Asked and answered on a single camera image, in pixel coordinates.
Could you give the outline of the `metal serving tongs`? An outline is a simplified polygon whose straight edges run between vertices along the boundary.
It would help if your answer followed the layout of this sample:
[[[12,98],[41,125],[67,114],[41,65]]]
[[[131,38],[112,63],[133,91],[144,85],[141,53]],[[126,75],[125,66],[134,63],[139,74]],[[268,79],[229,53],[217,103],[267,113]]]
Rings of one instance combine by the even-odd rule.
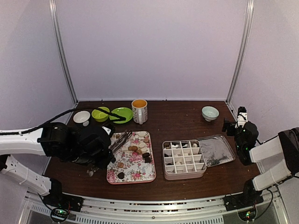
[[[119,138],[110,146],[109,149],[112,150],[112,154],[114,155],[132,136],[131,130],[125,130]],[[90,170],[87,170],[88,175],[91,177],[93,174],[99,170],[99,167],[93,165]]]

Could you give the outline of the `floral pink tray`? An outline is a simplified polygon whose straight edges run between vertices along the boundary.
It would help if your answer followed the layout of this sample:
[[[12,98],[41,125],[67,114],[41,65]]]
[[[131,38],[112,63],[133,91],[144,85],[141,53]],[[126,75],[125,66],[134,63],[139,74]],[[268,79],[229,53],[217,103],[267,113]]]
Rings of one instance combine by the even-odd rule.
[[[155,180],[156,168],[149,132],[132,132],[126,143],[114,152],[114,156],[116,161],[107,167],[108,183],[147,183]]]

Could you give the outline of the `pink divided tin box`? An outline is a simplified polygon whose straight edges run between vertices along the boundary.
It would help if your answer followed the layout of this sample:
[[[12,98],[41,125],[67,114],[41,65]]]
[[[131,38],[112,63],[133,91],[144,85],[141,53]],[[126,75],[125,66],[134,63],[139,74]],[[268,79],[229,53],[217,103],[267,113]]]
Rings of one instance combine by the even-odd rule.
[[[203,177],[206,163],[198,140],[163,142],[164,177],[168,181]]]

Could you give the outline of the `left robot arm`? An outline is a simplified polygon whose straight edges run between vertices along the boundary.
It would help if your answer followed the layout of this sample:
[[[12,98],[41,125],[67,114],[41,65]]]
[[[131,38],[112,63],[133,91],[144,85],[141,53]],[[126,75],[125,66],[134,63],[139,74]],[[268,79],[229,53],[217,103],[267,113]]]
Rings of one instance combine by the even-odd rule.
[[[38,194],[49,197],[57,207],[63,207],[67,203],[67,196],[62,193],[61,182],[37,174],[19,163],[14,155],[57,157],[62,162],[106,168],[110,162],[115,161],[109,148],[114,130],[111,124],[74,129],[56,122],[41,128],[1,132],[0,172],[15,178],[19,184],[25,184]]]

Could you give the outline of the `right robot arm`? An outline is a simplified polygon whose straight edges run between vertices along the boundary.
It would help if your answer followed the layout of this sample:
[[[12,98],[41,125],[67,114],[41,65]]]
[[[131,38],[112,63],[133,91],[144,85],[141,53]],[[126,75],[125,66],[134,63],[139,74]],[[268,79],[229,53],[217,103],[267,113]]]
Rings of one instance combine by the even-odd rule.
[[[243,192],[235,196],[235,202],[243,206],[253,205],[263,190],[283,183],[299,172],[299,128],[281,131],[277,136],[258,146],[257,126],[243,115],[237,122],[224,119],[222,131],[233,136],[237,155],[245,166],[283,154],[283,159],[268,171],[245,182]]]

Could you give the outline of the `pink rabbit tin lid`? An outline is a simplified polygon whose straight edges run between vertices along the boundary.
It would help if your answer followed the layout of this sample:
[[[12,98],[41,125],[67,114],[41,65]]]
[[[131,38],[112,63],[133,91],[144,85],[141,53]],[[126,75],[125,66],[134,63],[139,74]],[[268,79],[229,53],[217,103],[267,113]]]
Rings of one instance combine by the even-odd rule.
[[[222,134],[202,137],[198,139],[206,166],[214,167],[232,162],[236,155]]]

